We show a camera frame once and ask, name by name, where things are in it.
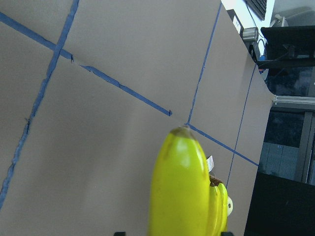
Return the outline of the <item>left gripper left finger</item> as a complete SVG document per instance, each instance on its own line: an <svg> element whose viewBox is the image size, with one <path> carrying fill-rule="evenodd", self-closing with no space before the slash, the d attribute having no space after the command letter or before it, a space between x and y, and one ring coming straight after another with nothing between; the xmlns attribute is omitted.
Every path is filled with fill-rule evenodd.
<svg viewBox="0 0 315 236"><path fill-rule="evenodd" d="M114 236L126 236L126 232L115 232Z"/></svg>

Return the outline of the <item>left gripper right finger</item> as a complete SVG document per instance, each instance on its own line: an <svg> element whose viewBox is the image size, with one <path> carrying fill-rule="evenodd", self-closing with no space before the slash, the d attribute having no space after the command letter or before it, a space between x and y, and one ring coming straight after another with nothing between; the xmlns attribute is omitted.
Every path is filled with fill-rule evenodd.
<svg viewBox="0 0 315 236"><path fill-rule="evenodd" d="M221 236L234 236L232 232L221 232Z"/></svg>

